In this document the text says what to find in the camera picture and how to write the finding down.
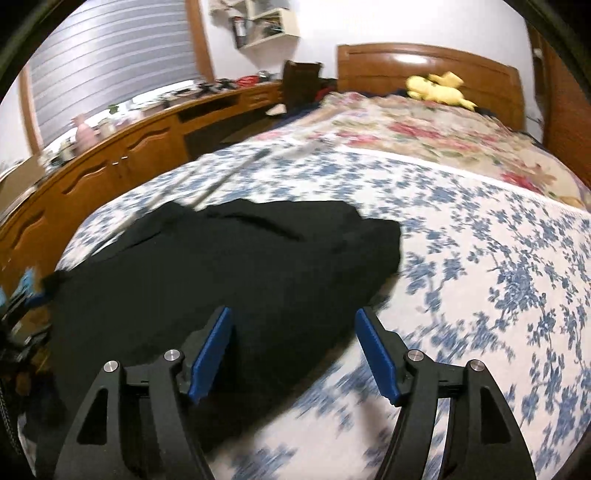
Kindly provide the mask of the red floral beige blanket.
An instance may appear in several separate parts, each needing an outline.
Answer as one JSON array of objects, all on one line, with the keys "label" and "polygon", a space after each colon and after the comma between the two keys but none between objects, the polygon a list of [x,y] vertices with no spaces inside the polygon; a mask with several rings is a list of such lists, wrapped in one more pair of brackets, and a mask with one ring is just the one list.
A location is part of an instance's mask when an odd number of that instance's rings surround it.
[{"label": "red floral beige blanket", "polygon": [[318,108],[256,140],[325,138],[471,171],[582,210],[590,190],[531,136],[489,115],[400,95],[331,93]]}]

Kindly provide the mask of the black double-breasted coat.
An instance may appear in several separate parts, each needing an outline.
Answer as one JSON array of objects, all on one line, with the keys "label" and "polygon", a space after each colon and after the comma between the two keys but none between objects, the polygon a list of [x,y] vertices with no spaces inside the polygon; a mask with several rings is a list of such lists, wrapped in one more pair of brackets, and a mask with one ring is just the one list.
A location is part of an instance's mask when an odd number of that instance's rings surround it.
[{"label": "black double-breasted coat", "polygon": [[101,366],[148,363],[179,348],[219,306],[235,330],[188,426],[215,449],[276,408],[356,311],[398,272],[401,227],[339,201],[235,200],[195,211],[168,202],[113,244],[47,276],[50,365],[63,409],[40,424],[36,468],[49,476]]}]

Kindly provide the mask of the yellow plush toy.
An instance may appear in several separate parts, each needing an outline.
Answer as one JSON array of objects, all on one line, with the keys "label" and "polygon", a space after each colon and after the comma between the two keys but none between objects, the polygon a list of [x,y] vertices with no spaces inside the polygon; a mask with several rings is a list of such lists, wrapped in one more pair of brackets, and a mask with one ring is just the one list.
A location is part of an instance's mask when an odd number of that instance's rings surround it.
[{"label": "yellow plush toy", "polygon": [[406,80],[407,93],[415,100],[460,106],[475,111],[477,105],[467,100],[460,91],[463,85],[464,80],[451,71],[442,76],[435,74],[429,74],[427,77],[414,75]]}]

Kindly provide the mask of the red basket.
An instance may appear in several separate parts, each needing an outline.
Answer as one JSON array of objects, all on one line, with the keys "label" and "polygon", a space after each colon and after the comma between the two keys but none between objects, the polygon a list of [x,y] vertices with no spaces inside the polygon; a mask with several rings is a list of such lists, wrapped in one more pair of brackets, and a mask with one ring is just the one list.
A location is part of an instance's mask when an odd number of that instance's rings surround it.
[{"label": "red basket", "polygon": [[263,80],[260,79],[259,75],[243,76],[235,81],[235,85],[238,88],[252,88],[260,83],[263,83]]}]

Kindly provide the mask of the white wall shelf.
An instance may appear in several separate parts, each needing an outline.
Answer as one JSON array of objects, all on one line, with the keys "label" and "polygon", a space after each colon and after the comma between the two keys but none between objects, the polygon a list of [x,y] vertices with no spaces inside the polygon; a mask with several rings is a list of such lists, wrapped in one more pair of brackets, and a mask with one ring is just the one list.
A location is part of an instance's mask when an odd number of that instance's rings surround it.
[{"label": "white wall shelf", "polygon": [[215,20],[228,23],[238,50],[262,46],[274,39],[298,38],[296,12],[291,1],[208,1]]}]

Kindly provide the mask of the grey zebra window blind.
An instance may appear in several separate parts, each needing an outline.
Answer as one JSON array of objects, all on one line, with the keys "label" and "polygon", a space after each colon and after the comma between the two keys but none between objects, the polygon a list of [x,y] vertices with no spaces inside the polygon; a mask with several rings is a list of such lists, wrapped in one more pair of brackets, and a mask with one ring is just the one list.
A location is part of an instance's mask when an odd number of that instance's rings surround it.
[{"label": "grey zebra window blind", "polygon": [[50,143],[73,119],[198,77],[183,1],[86,1],[29,61],[41,138]]}]

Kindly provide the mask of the wooden bed headboard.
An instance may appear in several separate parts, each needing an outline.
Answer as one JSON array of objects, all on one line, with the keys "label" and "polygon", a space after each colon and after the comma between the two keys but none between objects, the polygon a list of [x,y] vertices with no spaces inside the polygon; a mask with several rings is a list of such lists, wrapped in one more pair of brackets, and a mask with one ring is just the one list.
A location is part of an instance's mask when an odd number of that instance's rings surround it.
[{"label": "wooden bed headboard", "polygon": [[410,76],[452,72],[461,91],[478,107],[493,112],[507,127],[526,129],[525,100],[516,68],[488,58],[438,46],[372,43],[337,47],[338,89],[388,95]]}]

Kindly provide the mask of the pink thermos jug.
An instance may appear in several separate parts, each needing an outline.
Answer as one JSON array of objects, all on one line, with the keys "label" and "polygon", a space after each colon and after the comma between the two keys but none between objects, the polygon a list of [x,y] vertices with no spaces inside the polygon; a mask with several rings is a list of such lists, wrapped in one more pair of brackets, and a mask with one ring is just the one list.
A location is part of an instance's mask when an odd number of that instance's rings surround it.
[{"label": "pink thermos jug", "polygon": [[76,126],[75,147],[78,154],[82,154],[93,148],[98,143],[96,132],[86,122],[83,114],[76,115],[73,118]]}]

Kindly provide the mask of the long wooden desk cabinet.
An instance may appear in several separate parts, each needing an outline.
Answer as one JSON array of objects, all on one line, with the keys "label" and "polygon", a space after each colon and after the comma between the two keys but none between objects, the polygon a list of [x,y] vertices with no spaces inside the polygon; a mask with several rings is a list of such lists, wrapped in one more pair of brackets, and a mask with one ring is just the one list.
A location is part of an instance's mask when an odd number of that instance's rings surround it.
[{"label": "long wooden desk cabinet", "polygon": [[25,270],[53,272],[68,242],[96,209],[197,158],[225,135],[228,121],[281,100],[263,83],[170,107],[110,136],[58,169],[1,225],[1,287],[17,288]]}]

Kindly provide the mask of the wooden louvered wardrobe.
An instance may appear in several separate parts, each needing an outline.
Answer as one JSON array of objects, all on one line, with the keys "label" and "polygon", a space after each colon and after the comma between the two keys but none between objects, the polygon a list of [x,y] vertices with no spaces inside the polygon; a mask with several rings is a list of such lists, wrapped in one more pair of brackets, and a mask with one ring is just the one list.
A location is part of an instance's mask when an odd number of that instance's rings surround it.
[{"label": "wooden louvered wardrobe", "polygon": [[550,44],[527,23],[543,145],[577,175],[590,168],[590,102]]}]

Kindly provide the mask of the blue floral white quilt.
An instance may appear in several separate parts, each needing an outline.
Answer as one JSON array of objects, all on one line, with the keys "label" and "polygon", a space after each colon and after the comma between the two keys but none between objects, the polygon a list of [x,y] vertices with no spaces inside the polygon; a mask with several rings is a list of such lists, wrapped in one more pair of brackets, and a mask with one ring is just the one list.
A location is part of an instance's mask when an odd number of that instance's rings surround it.
[{"label": "blue floral white quilt", "polygon": [[[332,134],[304,146],[293,133],[204,155],[108,202],[84,220],[57,269],[169,200],[195,209],[238,198],[342,200],[365,217],[398,220],[400,277],[378,294],[378,316],[438,361],[480,358],[537,479],[552,479],[590,424],[590,213],[412,156],[341,146]],[[358,341],[332,358],[279,416],[214,453],[217,478],[377,473],[399,411],[380,395]]]}]

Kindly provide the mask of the dark wooden chair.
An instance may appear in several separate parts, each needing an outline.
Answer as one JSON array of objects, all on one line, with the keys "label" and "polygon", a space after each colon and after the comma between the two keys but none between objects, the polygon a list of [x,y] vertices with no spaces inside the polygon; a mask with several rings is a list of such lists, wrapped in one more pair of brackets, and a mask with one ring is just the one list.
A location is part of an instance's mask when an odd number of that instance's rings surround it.
[{"label": "dark wooden chair", "polygon": [[311,104],[320,89],[321,62],[305,63],[287,60],[283,65],[281,94],[287,113]]}]

